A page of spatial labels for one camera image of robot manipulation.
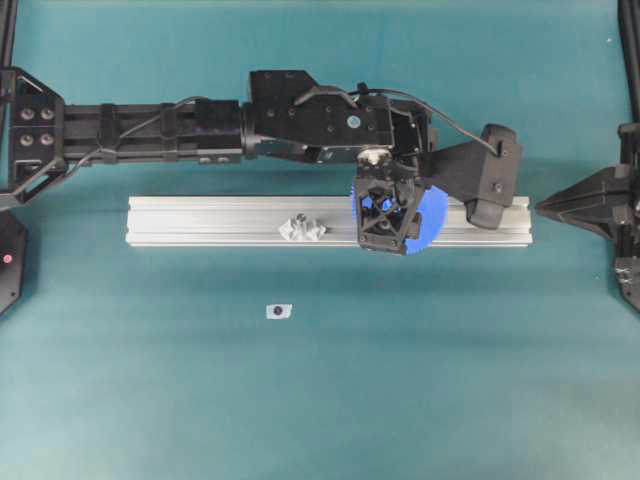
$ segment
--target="small white label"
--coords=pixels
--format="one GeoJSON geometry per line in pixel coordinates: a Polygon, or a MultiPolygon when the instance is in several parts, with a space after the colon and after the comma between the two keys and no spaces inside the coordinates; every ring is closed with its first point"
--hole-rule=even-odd
{"type": "Polygon", "coordinates": [[[293,305],[276,303],[273,305],[267,305],[267,320],[282,320],[291,316],[291,310],[293,305]]]}

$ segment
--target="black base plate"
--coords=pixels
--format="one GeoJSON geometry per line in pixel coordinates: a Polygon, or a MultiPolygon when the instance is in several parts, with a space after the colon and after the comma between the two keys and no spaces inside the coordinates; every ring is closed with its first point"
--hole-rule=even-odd
{"type": "Polygon", "coordinates": [[[9,211],[0,212],[0,314],[22,293],[27,229],[9,211]]]}

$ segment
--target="black plastic part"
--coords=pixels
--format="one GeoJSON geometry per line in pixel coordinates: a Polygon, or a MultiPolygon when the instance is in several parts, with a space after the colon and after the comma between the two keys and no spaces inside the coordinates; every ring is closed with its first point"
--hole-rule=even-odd
{"type": "Polygon", "coordinates": [[[22,293],[27,229],[9,211],[0,212],[0,314],[22,293]]]}
{"type": "Polygon", "coordinates": [[[640,311],[640,4],[619,0],[618,23],[633,123],[620,125],[620,164],[536,205],[537,212],[611,241],[623,298],[640,311]]]}

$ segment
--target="teal background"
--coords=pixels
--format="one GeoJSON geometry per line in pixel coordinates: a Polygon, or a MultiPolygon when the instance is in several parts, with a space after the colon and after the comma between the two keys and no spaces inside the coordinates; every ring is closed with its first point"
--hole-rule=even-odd
{"type": "MultiPolygon", "coordinates": [[[[67,103],[244,99],[261,68],[404,89],[516,129],[518,190],[541,200],[617,161],[615,4],[31,0],[14,62],[67,103]]],[[[19,210],[0,478],[637,479],[640,322],[596,236],[534,217],[526,250],[411,258],[124,241],[129,195],[340,195],[351,176],[94,167],[19,210]],[[293,317],[265,320],[274,302],[293,317]]]]}

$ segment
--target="blue gear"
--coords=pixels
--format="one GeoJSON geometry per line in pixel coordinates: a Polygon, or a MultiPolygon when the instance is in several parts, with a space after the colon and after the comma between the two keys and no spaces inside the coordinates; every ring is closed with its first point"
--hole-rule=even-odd
{"type": "MultiPolygon", "coordinates": [[[[373,201],[370,197],[366,197],[362,200],[363,207],[370,208],[373,201]]],[[[390,200],[386,200],[382,208],[386,210],[390,207],[390,200]]],[[[422,216],[420,223],[420,235],[415,240],[407,238],[404,242],[407,247],[407,255],[413,255],[414,253],[421,252],[427,248],[436,239],[444,223],[447,220],[447,210],[449,209],[449,195],[443,192],[437,187],[431,187],[424,192],[420,205],[418,205],[417,211],[422,216]]],[[[353,218],[356,218],[356,196],[355,188],[351,187],[351,211],[353,218]]]]}

